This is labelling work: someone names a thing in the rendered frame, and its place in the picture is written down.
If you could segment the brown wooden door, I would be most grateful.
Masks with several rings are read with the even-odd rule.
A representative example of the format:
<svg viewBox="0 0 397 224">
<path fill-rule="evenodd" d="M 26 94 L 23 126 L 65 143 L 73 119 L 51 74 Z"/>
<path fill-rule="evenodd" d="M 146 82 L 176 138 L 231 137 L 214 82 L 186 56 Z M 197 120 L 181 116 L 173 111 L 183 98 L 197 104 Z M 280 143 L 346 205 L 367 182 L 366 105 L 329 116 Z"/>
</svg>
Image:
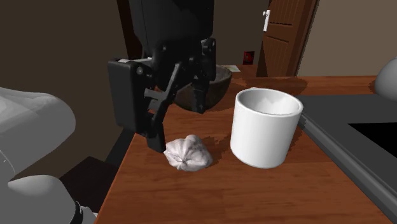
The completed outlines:
<svg viewBox="0 0 397 224">
<path fill-rule="evenodd" d="M 294 77 L 319 0 L 269 0 L 257 77 Z"/>
</svg>

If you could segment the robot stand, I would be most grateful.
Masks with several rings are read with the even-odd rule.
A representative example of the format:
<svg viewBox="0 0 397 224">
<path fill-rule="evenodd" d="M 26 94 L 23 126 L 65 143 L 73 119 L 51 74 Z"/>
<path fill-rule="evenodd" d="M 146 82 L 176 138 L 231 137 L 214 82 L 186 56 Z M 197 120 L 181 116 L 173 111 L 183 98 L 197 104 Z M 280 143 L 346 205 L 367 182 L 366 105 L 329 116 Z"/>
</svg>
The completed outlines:
<svg viewBox="0 0 397 224">
<path fill-rule="evenodd" d="M 73 199 L 98 213 L 118 168 L 94 157 L 87 157 L 60 177 Z"/>
</svg>

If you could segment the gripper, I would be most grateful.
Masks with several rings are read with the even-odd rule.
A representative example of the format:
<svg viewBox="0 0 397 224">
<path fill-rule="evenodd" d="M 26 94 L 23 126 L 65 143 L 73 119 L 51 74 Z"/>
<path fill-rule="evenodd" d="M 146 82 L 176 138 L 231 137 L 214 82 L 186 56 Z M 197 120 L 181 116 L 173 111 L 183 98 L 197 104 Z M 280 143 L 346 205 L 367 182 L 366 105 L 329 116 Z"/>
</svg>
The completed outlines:
<svg viewBox="0 0 397 224">
<path fill-rule="evenodd" d="M 205 112 L 209 82 L 216 77 L 216 40 L 210 38 L 214 0 L 129 0 L 129 6 L 134 34 L 151 60 L 108 62 L 115 120 L 163 153 L 164 117 L 178 91 L 183 61 L 198 54 L 200 42 L 192 111 Z"/>
</svg>

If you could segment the white mug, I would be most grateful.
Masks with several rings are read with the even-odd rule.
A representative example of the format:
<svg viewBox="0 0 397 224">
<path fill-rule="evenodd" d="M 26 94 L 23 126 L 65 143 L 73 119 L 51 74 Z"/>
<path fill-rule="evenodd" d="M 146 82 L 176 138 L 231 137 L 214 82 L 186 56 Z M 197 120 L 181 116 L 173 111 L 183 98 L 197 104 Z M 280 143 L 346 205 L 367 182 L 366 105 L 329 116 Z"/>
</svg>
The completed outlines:
<svg viewBox="0 0 397 224">
<path fill-rule="evenodd" d="M 230 148 L 252 167 L 281 165 L 289 150 L 303 104 L 296 97 L 269 88 L 248 88 L 235 97 Z"/>
</svg>

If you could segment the white garlic bulb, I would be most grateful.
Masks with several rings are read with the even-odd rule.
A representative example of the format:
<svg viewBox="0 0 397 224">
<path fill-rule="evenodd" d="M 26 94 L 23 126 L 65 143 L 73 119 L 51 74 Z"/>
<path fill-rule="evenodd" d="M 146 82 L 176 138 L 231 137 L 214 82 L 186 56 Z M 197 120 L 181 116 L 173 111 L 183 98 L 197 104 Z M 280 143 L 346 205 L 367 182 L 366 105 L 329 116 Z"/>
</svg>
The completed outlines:
<svg viewBox="0 0 397 224">
<path fill-rule="evenodd" d="M 190 134 L 166 144 L 164 155 L 179 171 L 195 172 L 209 167 L 213 158 L 199 136 Z"/>
</svg>

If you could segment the dark brown bowl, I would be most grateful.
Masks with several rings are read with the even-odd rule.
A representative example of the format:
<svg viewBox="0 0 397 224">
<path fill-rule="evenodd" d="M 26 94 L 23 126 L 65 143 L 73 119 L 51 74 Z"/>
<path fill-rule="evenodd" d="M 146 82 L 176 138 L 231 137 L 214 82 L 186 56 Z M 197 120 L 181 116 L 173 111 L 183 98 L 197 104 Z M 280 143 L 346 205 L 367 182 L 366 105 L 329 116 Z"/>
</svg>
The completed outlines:
<svg viewBox="0 0 397 224">
<path fill-rule="evenodd" d="M 205 97 L 205 110 L 213 108 L 225 96 L 232 79 L 232 72 L 216 65 L 216 79 L 209 82 L 209 89 Z M 188 111 L 192 111 L 193 85 L 189 84 L 180 89 L 174 99 L 174 103 Z"/>
</svg>

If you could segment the dark grey sink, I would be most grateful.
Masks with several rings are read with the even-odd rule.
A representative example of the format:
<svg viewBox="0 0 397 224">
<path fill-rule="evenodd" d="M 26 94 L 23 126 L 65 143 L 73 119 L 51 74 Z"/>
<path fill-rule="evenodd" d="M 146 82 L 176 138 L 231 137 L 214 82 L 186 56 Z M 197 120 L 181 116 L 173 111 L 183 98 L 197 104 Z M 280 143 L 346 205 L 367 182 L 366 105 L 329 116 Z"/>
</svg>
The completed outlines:
<svg viewBox="0 0 397 224">
<path fill-rule="evenodd" d="M 303 104 L 299 127 L 333 160 L 360 190 L 397 224 L 397 156 L 352 125 L 397 123 L 397 102 L 376 94 L 299 95 Z"/>
</svg>

